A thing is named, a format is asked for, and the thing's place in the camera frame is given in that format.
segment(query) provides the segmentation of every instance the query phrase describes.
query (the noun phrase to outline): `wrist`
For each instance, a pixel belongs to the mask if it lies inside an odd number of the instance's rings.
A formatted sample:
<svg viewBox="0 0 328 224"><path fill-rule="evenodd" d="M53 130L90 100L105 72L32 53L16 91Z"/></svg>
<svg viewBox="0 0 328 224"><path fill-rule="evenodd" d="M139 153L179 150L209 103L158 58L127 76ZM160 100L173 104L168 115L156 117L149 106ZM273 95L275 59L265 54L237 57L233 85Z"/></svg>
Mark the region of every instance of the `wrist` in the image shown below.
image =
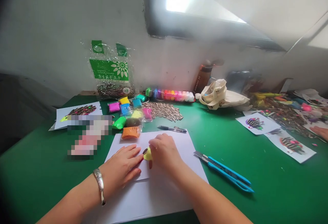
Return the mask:
<svg viewBox="0 0 328 224"><path fill-rule="evenodd" d="M101 196L98 182L94 174L74 187L70 193L77 200L78 208L82 214L88 212L96 205L101 205Z"/></svg>
<svg viewBox="0 0 328 224"><path fill-rule="evenodd" d="M187 164L185 164L185 162L181 160L169 170L169 175L174 181L178 181L180 177L183 177L184 172L187 168Z"/></svg>

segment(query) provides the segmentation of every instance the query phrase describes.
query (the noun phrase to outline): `right hand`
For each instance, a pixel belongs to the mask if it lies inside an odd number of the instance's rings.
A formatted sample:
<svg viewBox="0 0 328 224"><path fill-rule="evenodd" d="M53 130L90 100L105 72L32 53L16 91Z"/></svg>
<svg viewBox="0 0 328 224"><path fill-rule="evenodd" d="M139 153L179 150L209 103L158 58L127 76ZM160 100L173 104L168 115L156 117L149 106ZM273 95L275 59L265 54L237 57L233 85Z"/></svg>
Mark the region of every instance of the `right hand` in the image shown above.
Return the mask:
<svg viewBox="0 0 328 224"><path fill-rule="evenodd" d="M173 173L183 164L172 136L167 134L157 135L156 138L149 141L149 148L154 163L168 174Z"/></svg>
<svg viewBox="0 0 328 224"><path fill-rule="evenodd" d="M318 126L310 127L310 129L316 133L317 135L323 137L326 141L328 141L328 129L327 128L320 128Z"/></svg>

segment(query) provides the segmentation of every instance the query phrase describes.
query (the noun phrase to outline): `left hand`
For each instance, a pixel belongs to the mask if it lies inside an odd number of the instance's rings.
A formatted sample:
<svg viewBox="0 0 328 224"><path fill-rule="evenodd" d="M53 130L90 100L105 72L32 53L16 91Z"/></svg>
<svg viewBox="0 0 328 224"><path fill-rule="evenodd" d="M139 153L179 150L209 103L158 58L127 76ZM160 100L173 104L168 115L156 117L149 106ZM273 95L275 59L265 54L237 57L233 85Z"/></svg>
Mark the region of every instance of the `left hand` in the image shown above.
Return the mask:
<svg viewBox="0 0 328 224"><path fill-rule="evenodd" d="M122 189L134 177L140 175L141 169L134 168L144 158L137 155L141 147L136 144L123 146L107 162L99 167L104 181L104 198L108 199L117 190Z"/></svg>

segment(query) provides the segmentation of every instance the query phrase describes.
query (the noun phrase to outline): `white card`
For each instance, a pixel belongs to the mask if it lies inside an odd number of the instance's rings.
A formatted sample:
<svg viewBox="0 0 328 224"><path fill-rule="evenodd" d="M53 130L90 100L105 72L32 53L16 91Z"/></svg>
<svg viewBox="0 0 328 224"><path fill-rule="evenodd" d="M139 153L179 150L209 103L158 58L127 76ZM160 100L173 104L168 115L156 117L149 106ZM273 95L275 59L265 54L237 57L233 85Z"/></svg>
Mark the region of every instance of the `white card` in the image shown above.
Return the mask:
<svg viewBox="0 0 328 224"><path fill-rule="evenodd" d="M89 113L90 115L102 115L103 114L99 102L57 109L55 130L60 129L60 128L66 128L68 125L68 122L67 122L67 120L66 121L64 120L64 117L66 117L72 110L77 109L77 108L82 108L85 106L95 106L96 107L96 109L93 112Z"/></svg>
<svg viewBox="0 0 328 224"><path fill-rule="evenodd" d="M311 150L310 148L306 147L305 145L303 145L302 143L300 143L300 145L302 146L302 150L304 152L300 152L297 153L295 151L292 151L290 149L288 149L285 145L282 144L281 139L282 138L286 138L286 137L290 137L293 140L295 140L295 138L293 138L289 133L287 133L284 130L281 130L280 133L278 134L274 134L274 135L268 135L265 134L265 136L268 137L268 139L276 146L278 147L280 150L282 150L283 152L285 152L286 154L288 154L289 156L291 156L292 158L294 158L296 161L298 161L299 163L303 163L304 161L308 160L310 157L312 157L314 154L316 154L315 151Z"/></svg>
<svg viewBox="0 0 328 224"><path fill-rule="evenodd" d="M259 118L259 121L263 121L264 123L262 123L262 130L259 130L257 128L249 128L251 126L249 126L246 121L248 119L251 119L251 118ZM275 122L269 120L268 118L266 118L265 116L261 115L260 113L255 113L255 114L252 114L252 115L248 115L248 116L243 116L243 117L240 117L240 118L236 118L236 120L238 122L240 122L245 128L247 128L249 131L251 131L253 134L256 134L256 135L260 135L260 134L266 134L268 132L271 132L275 129L278 129L280 128L280 126L278 124L276 124Z"/></svg>

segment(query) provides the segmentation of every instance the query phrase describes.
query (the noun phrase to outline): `seed hedgehog picture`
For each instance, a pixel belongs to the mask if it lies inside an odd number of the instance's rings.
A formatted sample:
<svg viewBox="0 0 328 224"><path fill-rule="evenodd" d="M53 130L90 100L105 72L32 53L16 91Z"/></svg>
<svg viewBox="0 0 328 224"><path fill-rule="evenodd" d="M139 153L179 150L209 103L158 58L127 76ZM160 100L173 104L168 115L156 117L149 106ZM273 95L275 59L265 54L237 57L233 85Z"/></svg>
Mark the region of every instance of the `seed hedgehog picture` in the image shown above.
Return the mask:
<svg viewBox="0 0 328 224"><path fill-rule="evenodd" d="M291 137L280 138L280 143L293 152L297 152L298 154L302 154L302 152L305 153L305 151L302 150L302 144Z"/></svg>
<svg viewBox="0 0 328 224"><path fill-rule="evenodd" d="M262 130L262 125L264 125L264 122L261 122L259 118L250 118L246 120L246 124L248 125L248 128Z"/></svg>
<svg viewBox="0 0 328 224"><path fill-rule="evenodd" d="M89 105L89 106L84 106L84 107L80 107L80 108L76 108L71 110L70 113L67 114L68 115L89 115L91 112L94 112L97 108L93 105ZM67 121L67 116L64 116L60 121Z"/></svg>

